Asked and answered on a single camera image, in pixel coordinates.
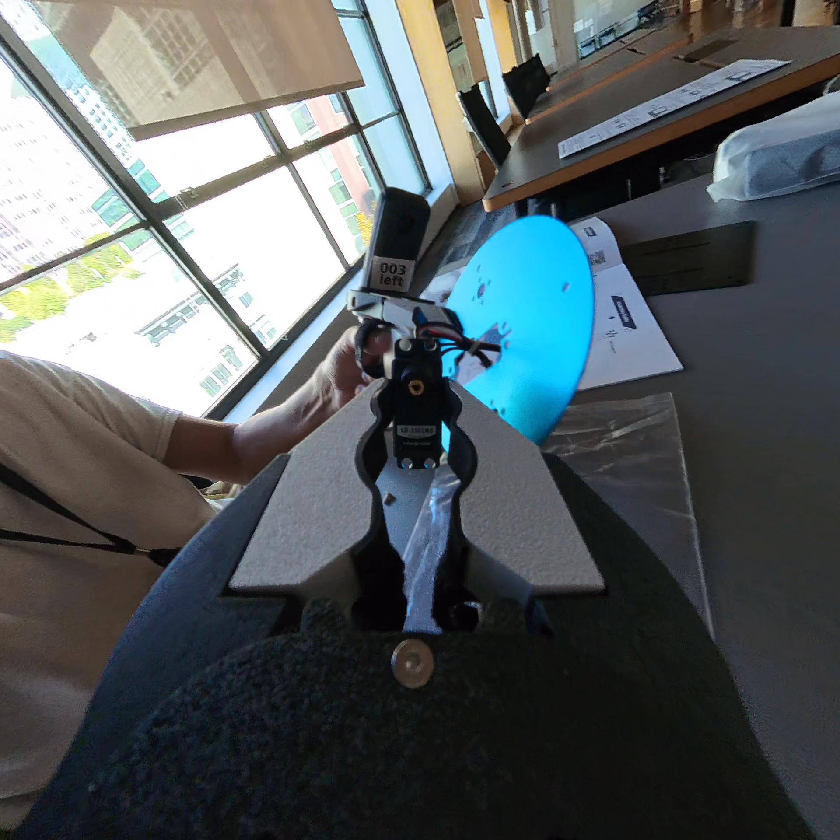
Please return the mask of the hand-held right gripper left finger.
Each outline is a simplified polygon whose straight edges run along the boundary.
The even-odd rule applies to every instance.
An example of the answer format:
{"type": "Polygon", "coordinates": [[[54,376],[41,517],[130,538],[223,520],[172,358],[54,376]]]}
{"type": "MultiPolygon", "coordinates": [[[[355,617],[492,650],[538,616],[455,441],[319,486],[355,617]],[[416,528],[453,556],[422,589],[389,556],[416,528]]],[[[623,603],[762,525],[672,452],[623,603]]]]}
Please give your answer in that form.
{"type": "Polygon", "coordinates": [[[403,562],[375,485],[389,412],[387,380],[376,381],[291,450],[232,592],[330,599],[362,628],[402,628],[403,562]]]}

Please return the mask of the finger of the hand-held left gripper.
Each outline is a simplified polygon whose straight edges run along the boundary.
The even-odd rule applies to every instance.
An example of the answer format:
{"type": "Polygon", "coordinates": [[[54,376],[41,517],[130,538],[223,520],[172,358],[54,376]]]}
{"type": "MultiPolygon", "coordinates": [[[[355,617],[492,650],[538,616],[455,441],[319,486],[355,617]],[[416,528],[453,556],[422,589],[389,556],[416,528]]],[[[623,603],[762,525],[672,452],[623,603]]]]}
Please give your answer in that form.
{"type": "Polygon", "coordinates": [[[464,334],[458,316],[453,311],[434,303],[418,301],[392,303],[392,329],[401,337],[416,337],[424,330],[464,334]]]}

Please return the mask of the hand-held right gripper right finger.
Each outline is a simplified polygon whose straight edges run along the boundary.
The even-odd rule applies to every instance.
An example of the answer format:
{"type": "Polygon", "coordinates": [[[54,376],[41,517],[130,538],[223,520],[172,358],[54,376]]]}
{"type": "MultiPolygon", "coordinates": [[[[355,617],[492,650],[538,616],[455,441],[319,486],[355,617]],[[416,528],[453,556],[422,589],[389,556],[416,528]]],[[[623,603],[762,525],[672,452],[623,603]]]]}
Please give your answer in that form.
{"type": "Polygon", "coordinates": [[[446,392],[448,467],[458,479],[436,572],[436,624],[474,631],[493,602],[550,631],[543,600],[599,595],[601,572],[545,458],[464,386],[446,392]]]}

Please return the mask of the black servo motor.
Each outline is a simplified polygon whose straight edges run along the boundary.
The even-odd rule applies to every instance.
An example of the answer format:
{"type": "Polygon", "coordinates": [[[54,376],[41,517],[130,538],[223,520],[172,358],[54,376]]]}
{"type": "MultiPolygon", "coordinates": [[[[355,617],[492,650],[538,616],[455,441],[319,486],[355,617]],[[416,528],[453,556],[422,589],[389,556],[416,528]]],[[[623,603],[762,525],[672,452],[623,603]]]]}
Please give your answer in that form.
{"type": "Polygon", "coordinates": [[[400,338],[385,366],[393,454],[400,469],[440,466],[449,409],[442,355],[434,336],[400,338]]]}

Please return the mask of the blue round metal plate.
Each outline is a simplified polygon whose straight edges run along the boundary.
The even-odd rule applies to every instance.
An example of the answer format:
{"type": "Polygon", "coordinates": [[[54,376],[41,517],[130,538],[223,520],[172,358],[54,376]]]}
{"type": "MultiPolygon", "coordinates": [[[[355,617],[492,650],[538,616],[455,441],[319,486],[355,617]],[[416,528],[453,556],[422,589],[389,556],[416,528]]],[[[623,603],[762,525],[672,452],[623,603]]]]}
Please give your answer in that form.
{"type": "Polygon", "coordinates": [[[517,219],[479,247],[445,306],[468,339],[500,351],[487,369],[453,353],[444,373],[543,444],[577,390],[592,343],[594,287],[579,239],[552,216],[517,219]]]}

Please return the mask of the person's left forearm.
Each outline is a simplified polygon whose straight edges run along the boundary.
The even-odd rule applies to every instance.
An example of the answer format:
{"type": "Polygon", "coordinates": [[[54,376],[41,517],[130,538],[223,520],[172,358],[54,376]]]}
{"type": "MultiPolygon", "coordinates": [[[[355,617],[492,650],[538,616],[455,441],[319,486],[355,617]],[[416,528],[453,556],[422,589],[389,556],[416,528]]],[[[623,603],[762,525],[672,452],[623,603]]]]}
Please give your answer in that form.
{"type": "Polygon", "coordinates": [[[242,423],[181,415],[173,425],[163,464],[181,475],[245,485],[335,411],[331,397],[301,388],[280,406],[242,423]]]}

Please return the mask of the grey wood-edged desk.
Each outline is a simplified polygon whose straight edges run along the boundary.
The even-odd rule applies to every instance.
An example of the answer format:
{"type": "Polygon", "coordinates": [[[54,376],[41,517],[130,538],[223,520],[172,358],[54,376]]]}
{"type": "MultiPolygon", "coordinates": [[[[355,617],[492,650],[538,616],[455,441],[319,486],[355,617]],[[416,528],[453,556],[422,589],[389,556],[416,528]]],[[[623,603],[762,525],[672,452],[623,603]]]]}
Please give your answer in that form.
{"type": "Polygon", "coordinates": [[[496,211],[639,155],[653,153],[720,123],[739,121],[757,109],[828,81],[839,70],[836,25],[725,28],[701,38],[689,47],[689,52],[692,51],[705,51],[701,59],[714,67],[667,54],[622,76],[615,75],[578,101],[527,123],[485,194],[484,208],[496,211]],[[780,60],[783,66],[708,98],[694,100],[587,149],[561,155],[564,141],[591,132],[626,110],[698,82],[738,60],[780,60]]]}
{"type": "Polygon", "coordinates": [[[580,62],[578,66],[559,75],[542,93],[528,116],[526,125],[571,104],[582,100],[605,86],[628,77],[678,49],[692,44],[692,33],[678,28],[664,28],[634,41],[593,62],[580,62]]]}

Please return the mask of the black rectangular desk plate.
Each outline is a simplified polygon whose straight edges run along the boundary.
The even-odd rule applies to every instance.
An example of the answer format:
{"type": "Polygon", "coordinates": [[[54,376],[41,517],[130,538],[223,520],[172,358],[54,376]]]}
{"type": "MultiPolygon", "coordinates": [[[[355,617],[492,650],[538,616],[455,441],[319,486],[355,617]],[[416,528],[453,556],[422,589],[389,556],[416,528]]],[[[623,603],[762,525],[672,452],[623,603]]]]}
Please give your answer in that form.
{"type": "Polygon", "coordinates": [[[620,245],[644,298],[743,287],[753,277],[753,220],[620,245]]]}

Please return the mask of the person's left hand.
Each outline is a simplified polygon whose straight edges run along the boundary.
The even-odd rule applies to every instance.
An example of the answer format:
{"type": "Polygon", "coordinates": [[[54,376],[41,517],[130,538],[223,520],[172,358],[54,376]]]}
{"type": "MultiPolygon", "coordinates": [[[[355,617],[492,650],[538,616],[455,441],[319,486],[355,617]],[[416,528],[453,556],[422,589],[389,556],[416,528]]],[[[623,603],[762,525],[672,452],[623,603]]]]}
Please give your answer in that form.
{"type": "Polygon", "coordinates": [[[318,404],[325,417],[336,414],[385,373],[392,332],[363,324],[343,331],[314,375],[318,404]]]}

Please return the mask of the clear plastic bag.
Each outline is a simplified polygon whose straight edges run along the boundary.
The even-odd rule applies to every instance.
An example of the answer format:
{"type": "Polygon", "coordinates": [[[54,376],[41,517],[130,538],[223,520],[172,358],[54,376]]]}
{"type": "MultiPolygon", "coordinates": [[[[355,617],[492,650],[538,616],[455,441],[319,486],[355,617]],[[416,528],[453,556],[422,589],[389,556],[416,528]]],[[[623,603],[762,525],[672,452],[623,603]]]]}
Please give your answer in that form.
{"type": "MultiPolygon", "coordinates": [[[[542,451],[561,457],[646,542],[716,640],[673,396],[571,406],[542,451]]],[[[458,488],[442,464],[422,496],[402,556],[407,631],[440,633],[432,616],[434,581],[458,488]]]]}

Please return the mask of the black office chair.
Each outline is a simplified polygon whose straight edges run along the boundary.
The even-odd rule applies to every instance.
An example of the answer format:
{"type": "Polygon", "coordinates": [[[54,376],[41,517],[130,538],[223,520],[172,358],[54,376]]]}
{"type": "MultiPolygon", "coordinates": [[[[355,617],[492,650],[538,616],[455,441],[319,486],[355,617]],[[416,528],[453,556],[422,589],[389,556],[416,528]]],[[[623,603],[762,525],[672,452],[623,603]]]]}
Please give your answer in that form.
{"type": "Polygon", "coordinates": [[[501,77],[510,100],[524,120],[550,86],[550,74],[539,54],[503,72],[501,77]]]}
{"type": "Polygon", "coordinates": [[[509,156],[511,144],[493,117],[481,93],[480,85],[476,83],[467,91],[460,91],[458,101],[482,149],[499,170],[509,156]]]}

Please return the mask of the large paned window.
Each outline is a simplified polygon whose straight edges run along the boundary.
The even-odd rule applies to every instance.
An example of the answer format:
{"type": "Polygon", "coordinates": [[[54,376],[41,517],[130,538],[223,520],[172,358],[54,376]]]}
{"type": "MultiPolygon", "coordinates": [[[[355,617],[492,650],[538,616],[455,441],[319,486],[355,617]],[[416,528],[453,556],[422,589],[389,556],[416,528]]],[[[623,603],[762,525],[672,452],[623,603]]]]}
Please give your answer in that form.
{"type": "Polygon", "coordinates": [[[2,2],[2,352],[220,417],[330,309],[384,189],[431,189],[395,3],[331,3],[363,87],[137,141],[2,2]]]}

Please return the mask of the beige roller blind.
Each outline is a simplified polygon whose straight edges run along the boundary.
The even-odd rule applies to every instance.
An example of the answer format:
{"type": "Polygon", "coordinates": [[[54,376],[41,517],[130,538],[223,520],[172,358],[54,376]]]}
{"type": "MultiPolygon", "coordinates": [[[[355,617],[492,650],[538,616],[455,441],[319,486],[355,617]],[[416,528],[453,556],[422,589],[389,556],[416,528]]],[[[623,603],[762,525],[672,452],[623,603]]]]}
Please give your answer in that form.
{"type": "Polygon", "coordinates": [[[327,1],[34,6],[137,141],[364,85],[327,1]]]}

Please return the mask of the printed paper sheet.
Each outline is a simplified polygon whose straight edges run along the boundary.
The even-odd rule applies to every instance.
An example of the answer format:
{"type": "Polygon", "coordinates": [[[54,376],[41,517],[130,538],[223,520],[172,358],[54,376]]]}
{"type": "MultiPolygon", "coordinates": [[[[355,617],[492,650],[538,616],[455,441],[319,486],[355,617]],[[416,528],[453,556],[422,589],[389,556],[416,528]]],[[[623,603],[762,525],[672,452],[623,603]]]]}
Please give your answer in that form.
{"type": "Polygon", "coordinates": [[[787,67],[791,63],[790,60],[779,59],[740,59],[727,66],[714,69],[699,79],[620,112],[590,129],[559,142],[559,158],[561,160],[569,158],[746,81],[787,67]]]}

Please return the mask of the white plastic bag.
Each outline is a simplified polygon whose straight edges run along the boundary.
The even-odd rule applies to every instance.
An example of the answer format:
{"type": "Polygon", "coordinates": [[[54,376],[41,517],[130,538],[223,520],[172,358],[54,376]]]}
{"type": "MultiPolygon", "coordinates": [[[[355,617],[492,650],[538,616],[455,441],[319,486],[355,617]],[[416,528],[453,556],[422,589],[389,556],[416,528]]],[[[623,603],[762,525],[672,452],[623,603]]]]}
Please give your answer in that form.
{"type": "Polygon", "coordinates": [[[717,148],[707,193],[748,202],[839,179],[839,93],[730,134],[717,148]]]}

